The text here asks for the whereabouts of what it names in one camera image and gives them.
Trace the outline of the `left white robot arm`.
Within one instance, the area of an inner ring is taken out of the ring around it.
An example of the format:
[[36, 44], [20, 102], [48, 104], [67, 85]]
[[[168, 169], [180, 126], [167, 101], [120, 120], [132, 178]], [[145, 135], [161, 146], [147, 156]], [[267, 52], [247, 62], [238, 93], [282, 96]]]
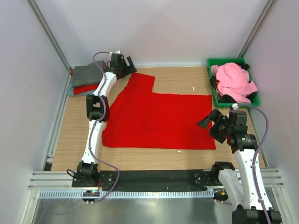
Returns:
[[[106, 66], [101, 68], [95, 57], [106, 53], [111, 58]], [[117, 80], [137, 72], [132, 59], [129, 56], [125, 58], [119, 50], [116, 52], [97, 52], [93, 56], [93, 62], [102, 72], [103, 77], [96, 90], [86, 96], [86, 116], [89, 120], [89, 132], [85, 151], [77, 166], [77, 171], [73, 174], [72, 187], [95, 187], [98, 185], [100, 181], [98, 164], [104, 163], [97, 157], [99, 143], [110, 116], [107, 97]]]

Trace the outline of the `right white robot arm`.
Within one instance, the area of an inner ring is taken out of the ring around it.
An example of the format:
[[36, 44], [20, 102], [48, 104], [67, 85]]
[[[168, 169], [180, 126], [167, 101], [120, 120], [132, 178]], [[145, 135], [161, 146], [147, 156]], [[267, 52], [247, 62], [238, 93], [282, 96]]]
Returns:
[[214, 124], [209, 135], [219, 143], [227, 142], [239, 166], [236, 171], [232, 163], [218, 161], [210, 174], [214, 184], [223, 185], [234, 207], [232, 223], [281, 223], [281, 214], [274, 211], [264, 187], [257, 140], [255, 135], [247, 133], [246, 112], [230, 110], [228, 115], [223, 115], [214, 109], [197, 125], [205, 129], [211, 122]]

